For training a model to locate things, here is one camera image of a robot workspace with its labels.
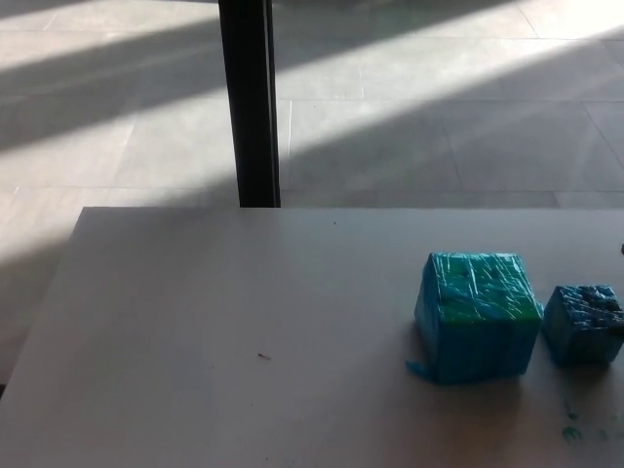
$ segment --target blue paint stain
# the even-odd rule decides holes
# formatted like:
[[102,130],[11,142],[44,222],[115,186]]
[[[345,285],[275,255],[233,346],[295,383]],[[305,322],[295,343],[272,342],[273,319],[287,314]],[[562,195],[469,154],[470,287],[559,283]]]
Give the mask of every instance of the blue paint stain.
[[573,444],[575,441],[582,441],[583,434],[581,431],[572,426],[567,426],[562,430],[562,436],[568,444]]
[[577,412],[572,410],[572,406],[568,400],[564,400],[564,407],[565,412],[567,413],[567,417],[569,417],[572,421],[577,421],[580,416]]

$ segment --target gray floor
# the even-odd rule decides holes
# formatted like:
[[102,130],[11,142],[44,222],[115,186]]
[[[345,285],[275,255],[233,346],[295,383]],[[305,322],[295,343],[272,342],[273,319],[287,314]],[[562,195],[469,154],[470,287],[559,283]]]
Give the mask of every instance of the gray floor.
[[[624,208],[624,5],[274,0],[285,206]],[[0,4],[0,382],[83,206],[235,206],[213,2]]]

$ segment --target black pole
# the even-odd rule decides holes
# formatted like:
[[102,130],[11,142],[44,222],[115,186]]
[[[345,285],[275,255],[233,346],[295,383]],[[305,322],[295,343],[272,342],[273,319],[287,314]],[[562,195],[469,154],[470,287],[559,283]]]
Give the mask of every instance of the black pole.
[[241,207],[279,207],[271,0],[219,0]]

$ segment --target blue box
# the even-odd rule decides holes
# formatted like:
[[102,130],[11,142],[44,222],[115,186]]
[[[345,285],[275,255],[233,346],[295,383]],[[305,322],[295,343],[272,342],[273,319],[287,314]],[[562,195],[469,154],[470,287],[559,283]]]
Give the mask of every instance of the blue box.
[[525,373],[542,320],[511,253],[431,253],[414,316],[427,376],[441,384]]
[[610,286],[557,286],[543,332],[560,366],[610,363],[624,342],[624,312]]

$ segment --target white table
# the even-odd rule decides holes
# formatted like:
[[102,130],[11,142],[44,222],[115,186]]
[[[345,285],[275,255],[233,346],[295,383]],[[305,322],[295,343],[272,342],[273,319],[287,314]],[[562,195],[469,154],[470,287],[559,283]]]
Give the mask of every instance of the white table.
[[85,210],[0,466],[621,467],[624,357],[566,373],[540,338],[521,379],[461,387],[404,362],[431,251],[517,252],[545,300],[624,294],[623,242],[619,212]]

